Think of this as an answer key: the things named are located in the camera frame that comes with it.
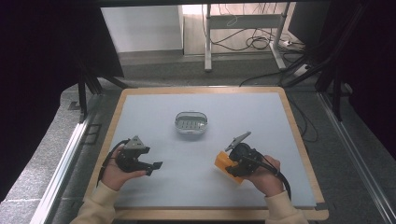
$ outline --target wall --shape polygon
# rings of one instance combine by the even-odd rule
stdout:
[[[183,49],[181,6],[102,8],[118,53]]]

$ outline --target gray carpet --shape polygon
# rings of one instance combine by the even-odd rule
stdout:
[[[129,63],[123,65],[125,78],[121,80],[135,87],[237,86],[247,78],[277,71],[275,61],[271,57],[260,56],[259,60],[251,60],[251,56],[247,58],[227,60],[226,56],[218,57],[213,63],[212,73],[204,72],[202,58],[189,59],[183,63]],[[247,85],[272,86],[278,83],[279,79],[279,76],[264,76],[252,80]],[[315,80],[316,78],[312,77],[294,88],[287,89],[290,103],[296,105],[292,106],[293,114],[301,129],[309,158],[330,211],[328,220],[315,223],[384,223],[340,136],[330,122],[318,94],[313,91]],[[100,81],[104,87],[104,93],[100,96],[100,109],[95,113],[83,144],[78,148],[47,223],[69,223],[82,205],[82,197],[121,92],[121,89],[112,83],[101,78]],[[7,199],[0,204],[0,223],[28,223],[32,218],[78,122],[79,111],[68,110],[70,104],[77,100],[76,87],[64,92],[61,108],[49,132]],[[347,98],[342,99],[341,108],[343,123],[351,138],[391,203],[396,204],[395,160],[359,119]]]

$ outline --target black cable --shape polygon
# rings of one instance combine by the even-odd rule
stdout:
[[[111,149],[111,151],[107,154],[105,160],[104,160],[103,163],[102,163],[102,167],[100,168],[100,172],[99,172],[99,176],[98,176],[98,181],[96,182],[96,186],[99,184],[99,181],[102,179],[103,174],[105,173],[105,169],[106,169],[106,167],[107,167],[107,165],[108,165],[108,162],[110,161],[110,159],[112,159],[112,158],[111,158],[111,155],[113,155],[114,151],[115,151],[120,145],[122,145],[122,144],[125,145],[125,144],[127,144],[130,140],[131,140],[131,139],[127,139],[127,140],[122,140],[122,141],[120,141],[120,142],[117,143],[117,144],[113,147],[113,149]]]
[[[344,18],[335,26],[335,28],[332,30],[332,32],[324,39],[321,41],[319,44],[314,46],[311,49],[307,49],[305,54],[314,57],[317,54],[320,54],[323,52],[323,49],[327,49],[328,45],[333,44],[333,40],[342,32],[348,25],[349,21],[351,20],[353,16],[353,12],[350,12],[344,16]],[[283,87],[293,87],[294,85],[300,83],[301,81],[307,79],[308,77],[312,77],[314,74],[316,74],[319,71],[324,70],[325,68],[329,67],[332,63],[334,56],[333,52],[331,52],[330,56],[320,62],[319,64],[315,65],[313,68],[309,69],[307,72],[302,74],[301,76],[295,78],[292,81],[289,81],[285,85],[282,84]]]
[[[260,76],[256,76],[256,77],[250,77],[248,79],[245,79],[243,82],[241,82],[241,84],[239,84],[239,87],[242,87],[246,82],[253,80],[253,79],[257,79],[260,77],[269,77],[269,76],[274,76],[274,75],[279,75],[279,74],[282,74],[282,72],[275,72],[275,73],[264,74],[264,75],[260,75]]]
[[[259,3],[259,4],[257,4],[257,6],[253,9],[253,11],[252,11],[252,13],[251,14],[254,14],[254,12],[257,10],[257,14],[262,14],[262,12],[260,12],[261,11],[261,8],[262,8],[262,3]]]
[[[283,60],[285,60],[285,61],[288,62],[288,63],[295,63],[296,61],[291,61],[290,59],[286,58],[286,55],[289,55],[289,54],[298,54],[298,53],[299,53],[299,52],[285,52],[285,53],[282,54],[282,58],[283,58]]]
[[[204,24],[204,6],[201,7],[201,11],[202,11],[202,26],[203,26],[203,29],[204,29],[204,35],[205,35],[205,37],[206,37],[206,30],[205,30],[205,24]],[[210,38],[210,42],[211,42],[211,44],[213,44],[213,45],[221,46],[221,47],[223,47],[223,48],[226,48],[226,49],[229,49],[229,50],[233,50],[233,51],[241,51],[241,50],[245,50],[245,49],[249,49],[249,48],[254,48],[254,49],[262,50],[262,49],[266,49],[266,48],[269,46],[269,42],[265,45],[265,47],[261,47],[261,48],[256,47],[256,46],[254,45],[256,42],[262,42],[264,39],[268,39],[268,38],[262,37],[262,36],[254,36],[255,33],[256,33],[256,31],[257,31],[258,29],[255,29],[255,32],[253,33],[252,37],[250,37],[250,38],[248,38],[248,39],[246,40],[246,45],[247,45],[247,46],[246,46],[245,48],[241,48],[241,49],[232,49],[232,48],[229,48],[229,47],[227,47],[227,46],[224,46],[224,45],[220,44],[220,42],[223,42],[223,41],[225,41],[225,40],[227,40],[227,39],[233,37],[234,35],[237,35],[237,34],[239,34],[239,33],[241,33],[241,32],[246,31],[246,30],[252,30],[252,29],[241,29],[241,30],[239,30],[239,31],[237,31],[237,32],[235,32],[235,33],[233,33],[232,35],[229,35],[229,36],[227,36],[227,37],[225,37],[225,38],[223,38],[223,39],[221,39],[221,40],[219,40],[219,41],[213,41],[213,40]]]
[[[264,3],[264,7],[262,8],[262,14],[264,14],[264,10],[265,10],[266,6],[267,6],[267,3]]]
[[[227,4],[224,4],[224,7],[225,7],[225,9],[228,11],[228,14],[233,15],[233,14],[230,12],[230,10],[228,10]]]
[[[309,55],[306,53],[303,54],[300,58],[298,58],[294,63],[289,65],[289,67],[284,71],[284,76],[282,76],[278,83],[277,86],[284,88],[285,86],[283,85],[283,80],[287,77],[290,77],[292,74],[294,74],[302,64],[305,64],[309,61]]]
[[[280,181],[283,182],[283,185],[285,186],[285,189],[286,189],[286,191],[288,192],[289,199],[291,200],[291,188],[290,188],[290,184],[289,184],[288,179],[287,179],[282,173],[280,173],[280,171],[279,171],[278,169],[276,169],[275,166],[274,166],[273,164],[271,164],[271,162],[269,162],[269,161],[268,161],[267,159],[265,159],[265,158],[264,158],[264,159],[265,159],[269,164],[266,164],[266,163],[264,163],[264,162],[262,162],[262,161],[253,160],[253,159],[251,159],[251,158],[249,158],[249,157],[246,157],[246,156],[242,156],[242,158],[245,159],[245,160],[247,160],[247,161],[251,161],[251,162],[254,162],[254,163],[260,165],[261,167],[263,167],[263,168],[267,169],[268,171],[270,171],[271,173],[273,173],[274,176],[276,176],[277,178],[279,178]]]
[[[317,142],[317,141],[318,141],[318,130],[317,130],[317,128],[315,127],[314,123],[313,123],[312,120],[304,113],[304,111],[303,111],[299,106],[297,106],[297,104],[295,103],[294,99],[292,99],[292,97],[289,97],[289,96],[287,96],[287,97],[288,97],[289,102],[298,110],[298,112],[300,113],[300,115],[303,117],[303,120],[304,120],[304,128],[300,130],[300,134],[301,134],[303,140],[304,140],[305,142],[311,142],[311,143]],[[305,136],[305,134],[306,134],[306,132],[307,132],[307,130],[308,130],[308,123],[312,126],[312,128],[314,129],[314,132],[315,132],[315,137],[314,137],[313,140],[311,140],[311,139],[305,139],[305,138],[304,138],[304,136]]]

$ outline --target metal rail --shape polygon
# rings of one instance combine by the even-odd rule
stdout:
[[[337,117],[332,112],[332,103],[327,96],[327,94],[319,93],[318,97],[322,102],[324,108],[326,109],[326,113],[329,116],[332,125],[335,130],[339,134],[341,141],[343,142],[346,152],[349,158],[352,160],[352,163],[355,165],[358,174],[361,176],[361,180],[364,183],[364,186],[370,193],[379,213],[382,218],[384,218],[385,223],[392,224],[396,223],[396,216],[391,204],[388,200],[387,195],[382,190],[381,186],[379,186],[378,182],[375,180],[375,177],[370,171],[370,168],[367,166],[363,157],[359,153],[358,148],[354,144],[353,140],[349,136],[346,127],[342,121],[338,121]]]
[[[58,166],[52,176],[52,179],[47,186],[46,191],[38,205],[37,209],[35,210],[35,214],[30,221],[30,224],[42,224],[45,223],[49,214],[50,210],[53,206],[53,203],[58,195],[59,189],[64,182],[64,178],[67,174],[69,166],[74,158],[74,155],[78,149],[79,143],[81,141],[82,135],[85,133],[88,124],[92,121],[94,117],[94,112],[96,110],[97,105],[99,104],[101,99],[100,95],[94,95],[88,105],[90,109],[90,113],[88,114],[87,118],[81,123],[78,123],[73,134],[66,146],[64,154],[61,157],[61,160],[58,163]]]

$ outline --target hand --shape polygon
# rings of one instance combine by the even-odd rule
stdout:
[[[116,164],[116,158],[119,155],[121,149],[122,147],[118,147],[116,150],[114,150],[102,177],[102,183],[115,191],[119,191],[127,180],[146,174],[146,171],[134,171],[131,173],[123,172]]]
[[[264,156],[277,170],[280,169],[280,161],[275,160],[270,156]],[[253,174],[243,176],[244,179],[249,180],[254,186],[261,191],[265,196],[271,197],[283,192],[283,183],[274,176],[269,170],[259,167]]]

